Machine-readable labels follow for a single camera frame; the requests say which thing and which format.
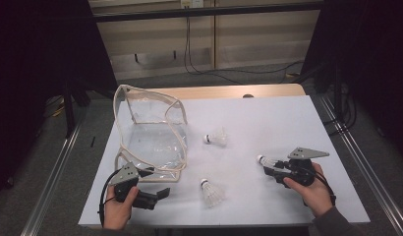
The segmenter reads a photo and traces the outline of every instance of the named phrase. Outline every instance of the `metal bracket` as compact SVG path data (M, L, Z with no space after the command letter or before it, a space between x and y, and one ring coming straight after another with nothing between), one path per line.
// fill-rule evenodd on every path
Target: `metal bracket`
M133 162L128 162L115 176L113 176L110 185L117 185L139 177L140 173L138 172L137 167L135 167Z
M329 152L297 147L288 155L290 159L311 159L316 157L329 156Z

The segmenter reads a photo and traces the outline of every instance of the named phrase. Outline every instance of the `electrical outlet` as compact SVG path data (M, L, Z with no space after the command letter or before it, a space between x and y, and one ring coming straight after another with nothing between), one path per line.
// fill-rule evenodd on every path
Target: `electrical outlet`
M192 8L202 8L203 0L192 0Z
M181 0L182 9L191 8L191 5L192 5L191 0Z

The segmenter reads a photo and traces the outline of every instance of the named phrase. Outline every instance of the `black cable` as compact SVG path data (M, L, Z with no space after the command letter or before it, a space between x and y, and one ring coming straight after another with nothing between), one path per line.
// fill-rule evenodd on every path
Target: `black cable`
M309 169L303 168L303 167L297 167L299 169L302 169L306 172L308 172L309 174L313 175L315 178L317 178L324 186L326 186L327 191L329 192L329 196L330 196L330 200L332 201L332 204L335 206L335 200L336 200L336 196L334 195L333 190L331 189L331 187L329 186L329 183L327 182L326 178L323 176L323 174L315 171L311 171Z
M287 69L284 69L284 74L282 75L281 81L278 82L279 84L282 84L285 79L287 78Z
M187 68L187 53L189 53L190 65L191 65L192 68L196 71L196 73L190 72L189 69ZM226 81L235 83L235 84L237 84L237 85L241 85L241 83L239 83L239 82L230 80L230 79L228 79L228 78L226 78L226 77L223 77L223 76L220 76L220 75L217 75L217 74L212 74L212 73L210 73L210 72L201 72L201 71L197 70L197 69L193 66L193 63L192 63L192 56L191 56L191 52L190 52L190 19L189 19L189 18L187 18L187 40L186 40L186 50L185 50L185 52L184 52L184 67L186 68L186 71L187 71L190 75L195 75L195 76L199 76L199 75L212 75L212 76L215 76L215 77L220 77L220 78L222 78L222 79L224 79L224 80L226 80Z
M113 176L115 176L115 174L117 174L120 170L121 170L121 169L115 170L115 172L113 172L113 173L109 176L109 178L107 178L106 183L104 183L103 190L101 191L100 204L99 204L99 206L98 206L98 212L97 212L97 213L99 214L99 217L100 217L101 226L103 226L103 224L104 224L104 205L105 205L108 201L110 201L110 200L113 199L113 198L111 198L111 199L107 200L106 202L103 202L104 194L106 193L107 185L109 184L109 182L110 182L110 180L113 178Z
M294 80L291 83L292 84L302 84L303 82L308 80L312 75L314 75L315 73L317 73L317 72L321 71L322 69L324 69L325 66L327 66L328 64L329 64L328 62L321 62L320 64L318 64L314 68L310 69L306 73L300 75L298 78L296 78L296 80Z
M193 70L195 70L196 72L191 72L189 71L189 69L187 68L187 55L189 55L189 62L190 62L190 66L193 68ZM213 72L239 72L239 73L248 73L248 74L258 74L258 75L263 75L263 74L272 74L272 73L277 73L280 71L287 71L288 68L297 65L297 64L301 64L304 63L304 60L299 60L299 61L295 61L283 68L277 69L277 70L273 70L273 71L264 71L264 72L254 72L254 71L246 71L246 70L238 70L238 69L218 69L218 70L208 70L208 71L199 71L192 62L192 54L191 54L191 43L190 43L190 18L187 18L187 37L186 37L186 49L185 49L185 53L184 53L184 67L186 69L186 71L190 74L190 75L212 75L212 76L216 76L216 77L220 77L226 81L241 85L241 83L233 81L229 78L226 78L224 76L220 76L217 74L213 74ZM283 79L279 82L279 84L281 84L285 79L285 76L283 77Z
M357 117L358 117L357 105L356 105L355 97L352 96L352 95L351 95L351 97L352 97L352 103L353 103L353 106L354 106L354 114L353 114L352 123L351 123L351 124L348 124L349 121L350 121L350 119L349 119L349 120L347 121L347 123L344 123L338 130L336 130L336 131L334 131L334 132L332 132L332 133L329 133L328 135L329 135L330 137L331 137L331 136L338 135L338 134L342 134L342 133L344 133L344 132L346 132L346 131L349 131L349 130L355 125L355 123L356 123L356 121L357 121Z
M350 110L350 106L349 106L349 102L348 102L349 95L350 95L350 92L346 93L346 98L345 98L345 101L343 103L343 111L342 111L342 119L341 119L341 120L345 120L344 117L346 115L348 115L348 121L346 123L349 123L349 120L351 119L351 110ZM322 121L322 123L323 123L324 126L326 126L326 125L328 125L330 123L333 123L335 121L338 121L338 120L339 120L339 117L336 117L336 118L334 118L332 120L329 120L329 121Z

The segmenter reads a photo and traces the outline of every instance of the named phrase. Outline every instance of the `shuttlecock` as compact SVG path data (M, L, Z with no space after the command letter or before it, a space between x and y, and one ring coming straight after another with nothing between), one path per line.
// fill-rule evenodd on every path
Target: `shuttlecock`
M206 144L217 144L220 146L226 146L227 144L227 135L225 131L223 130L223 127L220 129L216 130L213 134L211 135L205 135L203 137L203 140Z
M259 164L262 166L268 167L268 168L273 168L275 167L275 164L278 162L278 160L266 157L264 155L258 155L257 156L257 161Z
M209 207L219 204L225 197L221 189L210 184L206 179L201 179L201 188L204 201Z

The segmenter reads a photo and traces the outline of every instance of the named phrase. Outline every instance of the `white table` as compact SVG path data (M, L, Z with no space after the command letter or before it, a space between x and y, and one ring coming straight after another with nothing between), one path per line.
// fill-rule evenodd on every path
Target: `white table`
M255 91L248 92L256 96ZM314 218L301 197L263 173L256 156L287 160L296 147L330 153L314 159L337 196L336 205L353 223L369 222L363 205L306 95L257 98L183 99L188 116L188 165L177 183L140 183L144 192L171 188L155 210L134 208L129 224L149 227L236 227L307 225ZM223 126L226 147L205 145L202 136ZM119 148L116 126L107 143L80 225L100 227L98 202L113 172ZM226 199L207 207L200 179L222 188Z

